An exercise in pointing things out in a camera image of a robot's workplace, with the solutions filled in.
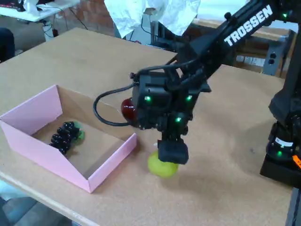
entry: brick wall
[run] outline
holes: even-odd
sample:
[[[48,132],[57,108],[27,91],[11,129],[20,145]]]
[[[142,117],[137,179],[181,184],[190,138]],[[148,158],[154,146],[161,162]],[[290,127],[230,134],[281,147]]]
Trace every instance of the brick wall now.
[[[83,23],[113,28],[113,21],[103,0],[81,0],[72,10]],[[77,20],[69,10],[66,10],[65,14],[67,20]]]

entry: red ball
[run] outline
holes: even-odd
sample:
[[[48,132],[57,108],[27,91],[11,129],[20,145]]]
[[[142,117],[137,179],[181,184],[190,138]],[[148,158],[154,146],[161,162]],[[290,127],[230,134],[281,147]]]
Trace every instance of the red ball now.
[[[137,121],[137,111],[133,106],[132,98],[125,99],[122,102],[121,112],[127,121]]]

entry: black cable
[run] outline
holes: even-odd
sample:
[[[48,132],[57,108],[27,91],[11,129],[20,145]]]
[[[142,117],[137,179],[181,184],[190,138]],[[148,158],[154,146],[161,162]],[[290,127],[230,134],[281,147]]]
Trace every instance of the black cable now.
[[[142,28],[142,30],[144,31],[144,32],[146,32],[146,33],[148,33],[148,34],[150,34],[151,35],[151,33],[150,32],[147,32],[143,27],[142,27],[142,24],[143,24],[143,16],[142,16],[142,20],[141,20],[141,28]]]
[[[89,29],[85,26],[85,24],[78,18],[78,16],[73,12],[71,8],[69,10],[73,13],[73,15],[81,22],[81,24],[89,31]]]
[[[66,19],[66,15],[65,15],[64,10],[62,10],[62,9],[59,8],[59,7],[55,7],[55,6],[44,7],[44,6],[38,5],[37,7],[39,7],[39,8],[58,8],[59,10],[61,10],[62,13],[64,14],[64,19],[65,19],[65,24],[66,24],[66,30],[69,30],[69,29],[68,29],[68,25],[67,25],[67,19]]]
[[[181,64],[167,64],[167,65],[161,65],[161,66],[152,66],[152,67],[146,67],[146,68],[143,68],[141,70],[139,70],[137,72],[137,74],[135,75],[135,78],[138,78],[140,76],[141,73],[145,73],[145,72],[149,72],[149,71],[154,71],[154,70],[160,70],[160,69],[178,69],[180,67],[184,67],[184,66],[187,66],[191,63],[193,63],[195,60],[190,60],[188,62],[185,62],[185,63],[181,63]]]
[[[132,39],[133,33],[134,33],[134,31],[132,31],[132,34],[131,34],[131,37],[130,37],[129,41]]]
[[[114,90],[111,90],[111,91],[107,91],[107,92],[104,92],[102,93],[101,95],[99,95],[96,100],[94,101],[93,103],[93,112],[95,114],[95,116],[103,123],[107,124],[107,125],[110,125],[110,126],[129,126],[130,123],[129,122],[123,122],[123,123],[120,123],[120,122],[112,122],[112,121],[108,121],[108,120],[105,120],[103,117],[101,117],[98,112],[97,112],[97,104],[99,102],[99,100],[107,95],[110,95],[110,94],[113,94],[113,93],[119,93],[119,92],[122,92],[122,91],[125,91],[125,90],[128,90],[130,88],[132,88],[134,86],[134,84],[130,84],[126,87],[123,87],[123,88],[119,88],[119,89],[114,89]]]
[[[52,37],[51,36],[49,36],[46,32],[49,32],[50,30],[52,30],[52,24],[50,25],[50,28],[47,30],[47,31],[44,31],[44,34],[45,35],[47,35],[48,37],[50,37],[50,38],[54,38],[54,36],[53,36],[53,32],[52,32]]]

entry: green ball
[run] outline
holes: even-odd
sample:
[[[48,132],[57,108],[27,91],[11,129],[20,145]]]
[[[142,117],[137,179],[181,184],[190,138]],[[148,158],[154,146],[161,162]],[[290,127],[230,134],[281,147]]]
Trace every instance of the green ball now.
[[[147,165],[151,173],[162,177],[168,178],[175,174],[178,170],[179,164],[173,162],[163,162],[158,158],[158,151],[153,152],[148,160]]]

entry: open box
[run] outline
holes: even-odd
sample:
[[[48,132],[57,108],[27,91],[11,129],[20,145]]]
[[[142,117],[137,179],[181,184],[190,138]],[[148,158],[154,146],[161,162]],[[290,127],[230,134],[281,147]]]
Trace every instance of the open box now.
[[[0,124],[12,150],[91,193],[137,143],[131,127],[101,123],[92,106],[91,98],[55,85],[0,116]],[[124,120],[102,102],[97,110],[110,121]],[[65,121],[78,122],[85,132],[66,156],[48,145]]]

